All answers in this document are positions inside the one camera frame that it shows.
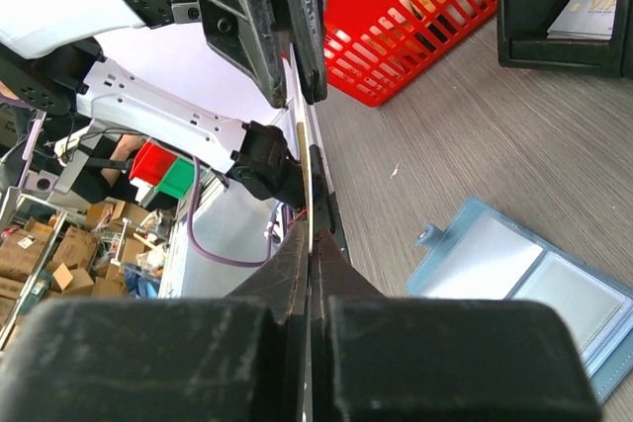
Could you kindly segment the blue leather card holder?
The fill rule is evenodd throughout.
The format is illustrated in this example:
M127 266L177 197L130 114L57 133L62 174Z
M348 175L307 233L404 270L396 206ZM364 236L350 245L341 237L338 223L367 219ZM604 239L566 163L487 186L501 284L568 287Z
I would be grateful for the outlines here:
M427 252L407 281L426 298L523 299L568 326L599 402L632 371L632 290L471 197L441 229L418 236Z

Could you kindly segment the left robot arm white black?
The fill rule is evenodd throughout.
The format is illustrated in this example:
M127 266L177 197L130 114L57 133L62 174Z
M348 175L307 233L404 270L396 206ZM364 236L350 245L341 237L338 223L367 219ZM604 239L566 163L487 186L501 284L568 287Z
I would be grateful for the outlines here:
M197 23L207 46L269 105L327 95L323 0L1 0L1 80L12 101L138 131L209 165L254 198L295 209L313 201L311 165L283 133L170 94L107 56L97 36Z

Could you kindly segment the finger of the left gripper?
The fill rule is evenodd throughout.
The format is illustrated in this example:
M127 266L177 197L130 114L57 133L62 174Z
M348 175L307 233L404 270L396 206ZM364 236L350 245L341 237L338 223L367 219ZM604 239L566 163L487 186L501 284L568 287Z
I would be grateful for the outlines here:
M257 86L272 107L287 99L272 0L198 0L207 45Z
M315 104L327 97L324 0L287 0L287 6L303 95Z

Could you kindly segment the gold card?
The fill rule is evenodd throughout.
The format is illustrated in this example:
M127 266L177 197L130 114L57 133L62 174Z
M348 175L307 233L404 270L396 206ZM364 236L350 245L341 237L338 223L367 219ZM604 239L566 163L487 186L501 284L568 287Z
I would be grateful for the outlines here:
M308 280L306 289L306 305L304 317L306 319L306 349L304 351L304 395L303 395L303 413L306 421L315 421L314 416L314 397L313 397L313 372L312 372L312 287L311 287L311 259L314 245L314 198L313 198L313 173L310 159L310 128L308 120L307 104L302 92L299 58L296 53L296 47L290 43L290 64L293 80L294 96L294 117L296 123L296 136L298 142L298 151L300 155L300 163L302 166L304 193L306 201L306 218L307 227L307 245L308 245Z

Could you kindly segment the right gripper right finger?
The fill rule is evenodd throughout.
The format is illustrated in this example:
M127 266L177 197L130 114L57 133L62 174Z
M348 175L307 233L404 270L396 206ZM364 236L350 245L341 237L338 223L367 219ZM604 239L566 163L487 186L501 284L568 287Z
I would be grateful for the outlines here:
M315 421L597 421L571 333L528 300L382 295L327 230L312 258Z

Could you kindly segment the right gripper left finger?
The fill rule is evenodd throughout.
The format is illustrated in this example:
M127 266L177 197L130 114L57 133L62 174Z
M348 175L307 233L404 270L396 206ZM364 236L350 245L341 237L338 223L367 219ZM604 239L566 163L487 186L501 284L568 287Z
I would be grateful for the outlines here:
M52 298L1 361L5 421L299 421L309 234L222 298Z

